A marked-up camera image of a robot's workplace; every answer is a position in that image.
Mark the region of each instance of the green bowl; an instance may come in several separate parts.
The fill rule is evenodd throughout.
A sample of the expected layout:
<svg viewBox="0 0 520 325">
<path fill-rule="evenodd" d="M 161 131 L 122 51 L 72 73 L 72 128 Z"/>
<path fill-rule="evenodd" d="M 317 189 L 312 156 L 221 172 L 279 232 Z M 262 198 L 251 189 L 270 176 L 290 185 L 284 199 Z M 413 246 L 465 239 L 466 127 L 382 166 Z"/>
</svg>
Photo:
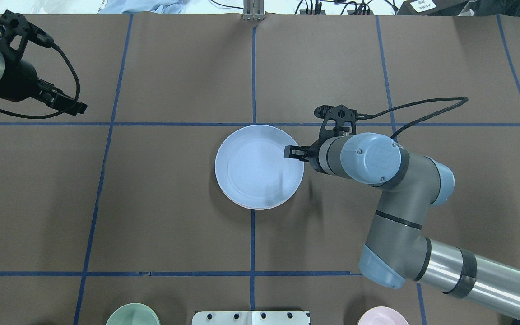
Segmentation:
<svg viewBox="0 0 520 325">
<path fill-rule="evenodd" d="M 150 307 L 133 303 L 118 308 L 106 325 L 159 325 L 159 319 Z"/>
</svg>

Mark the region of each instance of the blue cloth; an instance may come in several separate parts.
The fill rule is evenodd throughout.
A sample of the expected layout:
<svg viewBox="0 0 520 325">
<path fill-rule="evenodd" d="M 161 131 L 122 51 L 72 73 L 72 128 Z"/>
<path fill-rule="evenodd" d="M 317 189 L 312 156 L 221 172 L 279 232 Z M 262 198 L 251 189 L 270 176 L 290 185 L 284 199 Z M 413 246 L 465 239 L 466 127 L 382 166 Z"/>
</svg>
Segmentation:
<svg viewBox="0 0 520 325">
<path fill-rule="evenodd" d="M 184 0 L 108 0 L 99 13 L 180 13 Z"/>
</svg>

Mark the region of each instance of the metal bracket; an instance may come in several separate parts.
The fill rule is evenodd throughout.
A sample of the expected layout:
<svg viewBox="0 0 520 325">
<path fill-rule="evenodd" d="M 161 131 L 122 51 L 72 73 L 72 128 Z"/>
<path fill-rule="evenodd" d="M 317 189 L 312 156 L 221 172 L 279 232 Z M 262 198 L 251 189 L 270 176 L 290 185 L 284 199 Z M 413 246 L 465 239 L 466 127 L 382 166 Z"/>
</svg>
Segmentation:
<svg viewBox="0 0 520 325">
<path fill-rule="evenodd" d="M 285 158 L 294 158 L 300 161 L 308 162 L 317 172 L 326 173 L 318 162 L 318 152 L 320 147 L 326 140 L 335 136 L 356 135 L 357 121 L 371 119 L 374 116 L 368 114 L 361 114 L 354 109 L 349 109 L 345 105 L 331 106 L 320 105 L 314 109 L 314 116 L 322 119 L 320 132 L 318 133 L 318 140 L 312 146 L 285 146 Z M 334 121 L 334 128 L 329 130 L 326 128 L 328 121 Z"/>
<path fill-rule="evenodd" d="M 244 0 L 244 20 L 264 20 L 264 0 Z"/>
<path fill-rule="evenodd" d="M 310 325 L 307 311 L 197 312 L 192 325 Z"/>
</svg>

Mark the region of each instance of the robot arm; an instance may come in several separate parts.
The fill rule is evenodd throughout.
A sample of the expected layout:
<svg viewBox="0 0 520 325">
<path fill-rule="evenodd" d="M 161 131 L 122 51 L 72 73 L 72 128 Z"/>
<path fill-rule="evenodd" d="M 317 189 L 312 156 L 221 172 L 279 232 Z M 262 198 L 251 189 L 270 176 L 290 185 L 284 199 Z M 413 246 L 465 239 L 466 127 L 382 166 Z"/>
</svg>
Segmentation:
<svg viewBox="0 0 520 325">
<path fill-rule="evenodd" d="M 315 115 L 325 120 L 319 140 L 310 147 L 287 146 L 285 156 L 382 190 L 359 262 L 361 273 L 389 288 L 401 288 L 405 279 L 429 284 L 520 320 L 520 270 L 421 233 L 429 206 L 443 204 L 452 194 L 450 169 L 388 136 L 356 134 L 354 124 L 348 133 L 347 121 L 338 117 L 359 114 L 343 105 L 320 107 Z M 337 122 L 333 130 L 325 130 L 329 119 Z"/>
<path fill-rule="evenodd" d="M 11 46 L 15 37 L 21 38 L 17 49 Z M 28 42 L 45 48 L 53 48 L 60 53 L 76 81 L 75 98 L 65 95 L 53 84 L 38 78 L 33 65 L 22 60 Z M 74 68 L 54 40 L 39 27 L 27 21 L 22 14 L 6 10 L 0 17 L 0 98 L 16 102 L 32 97 L 58 112 L 50 115 L 31 116 L 0 109 L 0 113 L 26 119 L 44 119 L 62 113 L 74 116 L 83 114 L 87 105 L 78 102 L 79 88 L 79 80 Z"/>
</svg>

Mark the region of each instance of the white mounting plate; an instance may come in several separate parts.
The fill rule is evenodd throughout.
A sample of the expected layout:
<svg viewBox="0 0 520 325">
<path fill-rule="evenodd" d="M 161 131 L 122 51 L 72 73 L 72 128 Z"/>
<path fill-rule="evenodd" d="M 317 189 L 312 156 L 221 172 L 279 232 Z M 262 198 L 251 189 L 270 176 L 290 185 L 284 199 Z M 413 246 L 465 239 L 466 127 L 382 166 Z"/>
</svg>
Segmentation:
<svg viewBox="0 0 520 325">
<path fill-rule="evenodd" d="M 192 325 L 310 325 L 310 312 L 197 312 L 192 317 Z"/>
</svg>

